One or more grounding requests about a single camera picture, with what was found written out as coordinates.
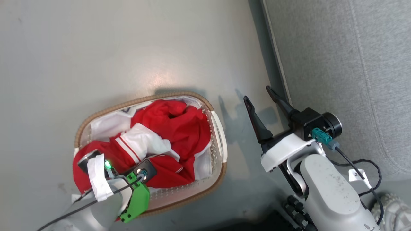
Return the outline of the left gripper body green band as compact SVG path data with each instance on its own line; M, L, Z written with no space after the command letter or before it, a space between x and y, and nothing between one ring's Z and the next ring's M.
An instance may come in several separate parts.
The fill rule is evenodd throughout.
M148 209L150 191L145 184L147 174L147 171L138 171L138 174L131 172L126 176L132 189L132 195L126 209L120 215L123 223L129 223Z

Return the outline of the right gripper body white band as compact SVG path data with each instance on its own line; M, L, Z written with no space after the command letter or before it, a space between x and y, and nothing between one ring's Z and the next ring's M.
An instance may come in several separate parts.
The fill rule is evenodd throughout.
M295 174L292 163L311 154L322 154L322 145L314 139L305 141L295 133L281 133L273 137L272 133L261 133L263 155L261 165L265 172L285 164L286 172Z

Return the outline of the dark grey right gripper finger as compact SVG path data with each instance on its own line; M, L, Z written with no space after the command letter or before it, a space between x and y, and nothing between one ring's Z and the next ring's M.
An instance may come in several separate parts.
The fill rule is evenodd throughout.
M279 94L277 94L271 86L267 85L266 86L266 91L270 95L270 98L272 99L273 102L275 102L280 110L283 112L283 114L286 116L288 120L291 120L292 116L294 114L298 114L299 111L293 108L286 100L284 100Z
M244 96L243 100L244 100L246 110L248 111L248 116L250 118L251 125L254 129L254 133L256 135L258 143L259 144L267 143L270 139L273 138L272 132L268 130L263 124L263 122L260 120L260 118L255 112L255 107L250 101L250 99L247 96Z

